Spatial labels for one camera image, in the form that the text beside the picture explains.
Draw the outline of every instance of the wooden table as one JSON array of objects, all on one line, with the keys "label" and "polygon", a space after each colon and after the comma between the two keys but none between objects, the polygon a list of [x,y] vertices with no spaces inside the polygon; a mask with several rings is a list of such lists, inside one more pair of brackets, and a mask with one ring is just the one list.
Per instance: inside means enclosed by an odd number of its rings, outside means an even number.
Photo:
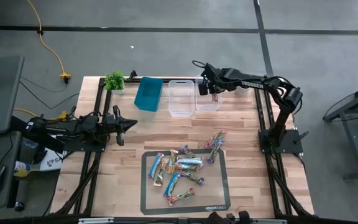
[{"label": "wooden table", "polygon": [[[93,110],[100,77],[84,77],[79,95],[76,116]],[[223,103],[216,112],[195,111],[190,118],[173,118],[168,110],[168,93],[163,89],[157,112],[141,111],[134,105],[137,83],[126,83],[126,93],[112,96],[112,105],[118,105],[125,118],[139,122],[123,135],[125,146],[118,146],[115,138],[102,153],[98,181],[94,195],[92,216],[143,217],[140,211],[140,159],[146,151],[202,148],[205,140],[214,133],[227,131],[223,144],[227,179],[231,197],[228,211],[238,215],[247,210],[251,217],[273,217],[272,199],[265,157],[260,152],[257,131],[259,119],[254,90],[246,96],[234,92],[223,93]],[[100,111],[103,110],[104,91]],[[273,113],[279,109],[273,103]],[[293,127],[290,118],[287,128]],[[308,183],[301,162],[291,154],[283,154],[287,184],[298,201],[313,213]],[[51,212],[62,207],[72,195],[80,179],[84,152],[75,152],[64,160],[53,198]],[[281,191],[278,190],[280,208],[284,211]],[[209,212],[154,215],[155,217],[207,217]]]}]

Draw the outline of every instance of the small potted plant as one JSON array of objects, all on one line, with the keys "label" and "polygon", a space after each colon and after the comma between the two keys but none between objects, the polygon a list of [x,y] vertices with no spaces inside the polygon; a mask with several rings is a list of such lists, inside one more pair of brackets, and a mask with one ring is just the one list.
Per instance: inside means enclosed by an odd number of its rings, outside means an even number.
[{"label": "small potted plant", "polygon": [[120,70],[112,71],[112,74],[106,74],[106,79],[104,80],[104,87],[107,90],[111,90],[113,95],[122,95],[124,94],[124,74]]}]

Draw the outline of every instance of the transparent storage bin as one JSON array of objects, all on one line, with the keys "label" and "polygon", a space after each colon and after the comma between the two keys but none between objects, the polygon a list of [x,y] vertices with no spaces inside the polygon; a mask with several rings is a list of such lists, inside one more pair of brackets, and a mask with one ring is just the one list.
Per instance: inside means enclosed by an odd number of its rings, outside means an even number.
[{"label": "transparent storage bin", "polygon": [[198,111],[216,111],[222,105],[222,93],[218,94],[218,102],[212,102],[212,95],[201,96],[198,90],[198,84],[203,82],[203,77],[196,77],[195,95],[196,95],[196,108]]},{"label": "transparent storage bin", "polygon": [[169,113],[173,117],[187,118],[195,110],[194,83],[191,80],[172,80],[168,83]]}]

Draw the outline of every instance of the green plant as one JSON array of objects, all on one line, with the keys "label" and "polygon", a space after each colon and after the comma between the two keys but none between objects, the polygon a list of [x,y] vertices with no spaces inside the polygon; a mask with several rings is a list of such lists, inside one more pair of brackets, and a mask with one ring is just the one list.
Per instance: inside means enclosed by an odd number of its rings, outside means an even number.
[{"label": "green plant", "polygon": [[120,70],[112,71],[112,74],[106,74],[104,80],[104,87],[107,90],[123,90],[124,89],[124,74]]}]

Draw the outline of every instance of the candy bar wrapper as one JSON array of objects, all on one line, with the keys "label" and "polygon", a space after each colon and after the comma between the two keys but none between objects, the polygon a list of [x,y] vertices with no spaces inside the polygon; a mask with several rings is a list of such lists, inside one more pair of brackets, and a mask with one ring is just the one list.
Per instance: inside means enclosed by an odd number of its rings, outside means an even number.
[{"label": "candy bar wrapper", "polygon": [[172,175],[171,181],[169,182],[167,189],[164,192],[164,197],[170,198],[172,196],[172,190],[175,188],[180,177],[180,172],[176,172]]},{"label": "candy bar wrapper", "polygon": [[165,175],[165,168],[167,168],[168,163],[169,163],[169,158],[162,158],[161,164],[160,164],[160,171],[157,174],[157,178],[154,182],[154,186],[157,186],[157,187],[162,186],[162,180]]},{"label": "candy bar wrapper", "polygon": [[191,159],[178,159],[177,163],[179,164],[202,164],[204,162],[204,158],[196,157]]},{"label": "candy bar wrapper", "polygon": [[219,133],[214,135],[211,139],[206,141],[206,143],[204,144],[205,148],[212,147],[212,151],[207,158],[207,162],[209,162],[210,164],[213,164],[215,162],[216,154],[218,153],[219,148],[223,144],[225,134],[226,134],[225,131],[220,131]]},{"label": "candy bar wrapper", "polygon": [[197,177],[196,175],[192,174],[191,172],[182,171],[180,173],[182,177],[186,177],[187,179],[196,182],[198,185],[204,185],[204,178]]},{"label": "candy bar wrapper", "polygon": [[196,195],[196,193],[194,192],[194,190],[191,188],[190,190],[180,193],[174,197],[170,197],[168,198],[168,203],[169,205],[174,205],[175,203],[179,202],[180,200],[184,200],[187,198],[192,198],[194,195]]},{"label": "candy bar wrapper", "polygon": [[155,171],[157,170],[158,165],[160,165],[161,159],[164,156],[161,152],[157,153],[157,156],[154,159],[154,163],[152,167],[150,168],[148,177],[150,180],[154,180]]},{"label": "candy bar wrapper", "polygon": [[202,168],[203,164],[179,164],[175,165],[175,172],[181,172],[182,170],[198,172]]},{"label": "candy bar wrapper", "polygon": [[179,152],[176,150],[171,150],[171,156],[170,156],[170,160],[168,163],[168,170],[167,170],[168,174],[173,174],[175,172],[175,163],[177,162],[178,153]]},{"label": "candy bar wrapper", "polygon": [[182,149],[181,149],[181,151],[182,151],[183,153],[185,153],[186,156],[189,157],[189,158],[195,158],[195,157],[196,157],[196,155],[194,155],[194,153],[189,149],[189,146],[188,146],[188,145],[183,146]]}]

